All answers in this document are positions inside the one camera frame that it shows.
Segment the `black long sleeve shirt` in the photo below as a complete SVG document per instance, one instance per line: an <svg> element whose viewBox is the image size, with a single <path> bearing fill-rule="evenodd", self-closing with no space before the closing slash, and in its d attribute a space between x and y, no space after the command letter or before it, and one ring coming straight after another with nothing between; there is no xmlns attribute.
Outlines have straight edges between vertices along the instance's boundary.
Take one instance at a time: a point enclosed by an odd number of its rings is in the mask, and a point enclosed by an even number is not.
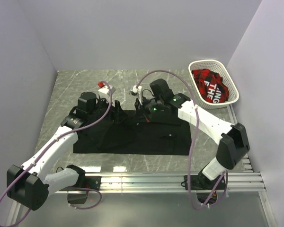
<svg viewBox="0 0 284 227"><path fill-rule="evenodd" d="M75 154L138 154L187 156L191 145L189 123L170 112L142 114L126 110L119 122L112 108L96 125L79 131Z"/></svg>

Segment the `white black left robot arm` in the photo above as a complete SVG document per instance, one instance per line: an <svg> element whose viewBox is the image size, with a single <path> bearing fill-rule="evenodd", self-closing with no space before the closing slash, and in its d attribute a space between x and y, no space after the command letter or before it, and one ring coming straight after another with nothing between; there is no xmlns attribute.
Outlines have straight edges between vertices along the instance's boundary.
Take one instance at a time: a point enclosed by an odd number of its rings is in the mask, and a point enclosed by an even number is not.
<svg viewBox="0 0 284 227"><path fill-rule="evenodd" d="M83 92L50 140L21 166L12 165L8 169L5 195L29 210L37 210L49 196L64 188L99 192L97 187L88 185L85 170L78 166L68 165L55 174L49 172L83 132L104 121L113 109L113 93L107 87L99 89L97 94Z"/></svg>

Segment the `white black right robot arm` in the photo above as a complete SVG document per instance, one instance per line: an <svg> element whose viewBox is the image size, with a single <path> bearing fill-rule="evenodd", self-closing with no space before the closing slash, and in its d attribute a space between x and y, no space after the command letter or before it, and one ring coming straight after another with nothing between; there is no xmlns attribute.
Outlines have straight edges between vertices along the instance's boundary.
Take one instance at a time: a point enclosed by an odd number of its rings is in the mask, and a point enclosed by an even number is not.
<svg viewBox="0 0 284 227"><path fill-rule="evenodd" d="M210 189L217 178L232 170L248 153L250 146L246 128L241 123L231 124L193 102L182 93L163 99L162 96L146 99L138 95L135 103L137 110L166 115L169 108L174 116L195 126L207 134L217 145L215 157L199 172L198 182L204 189Z"/></svg>

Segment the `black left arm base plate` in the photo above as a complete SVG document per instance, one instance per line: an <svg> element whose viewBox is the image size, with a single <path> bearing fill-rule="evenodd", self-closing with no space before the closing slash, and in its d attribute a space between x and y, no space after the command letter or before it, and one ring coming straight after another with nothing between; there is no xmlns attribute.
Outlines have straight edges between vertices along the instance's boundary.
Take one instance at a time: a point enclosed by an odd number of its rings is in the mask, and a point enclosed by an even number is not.
<svg viewBox="0 0 284 227"><path fill-rule="evenodd" d="M87 176L83 183L69 186L67 191L67 202L74 206L89 207L98 203L102 198L99 195L101 185L101 176Z"/></svg>

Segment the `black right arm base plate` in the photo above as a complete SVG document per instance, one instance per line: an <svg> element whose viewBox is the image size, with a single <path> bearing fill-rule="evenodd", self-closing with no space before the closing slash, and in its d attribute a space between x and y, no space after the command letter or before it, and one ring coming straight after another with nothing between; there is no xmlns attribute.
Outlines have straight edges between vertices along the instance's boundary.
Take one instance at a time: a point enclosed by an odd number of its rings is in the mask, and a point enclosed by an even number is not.
<svg viewBox="0 0 284 227"><path fill-rule="evenodd" d="M224 192L222 195L226 194L227 186L228 186L228 178L225 178L224 176L222 177L221 180L219 180L219 175L216 177L213 181L208 180L205 176L199 176L199 175L191 175L191 190L195 191L206 191L211 190L214 188L215 184L218 182L213 194L211 195L208 204L209 205L214 205L217 201L219 201L217 190L222 190L224 189ZM186 191L188 191L188 185L187 185L187 175L184 176L184 181L180 184L182 187L185 188ZM204 203L205 200L207 199L208 195L210 192L198 192L196 193L197 199L199 200L200 203Z"/></svg>

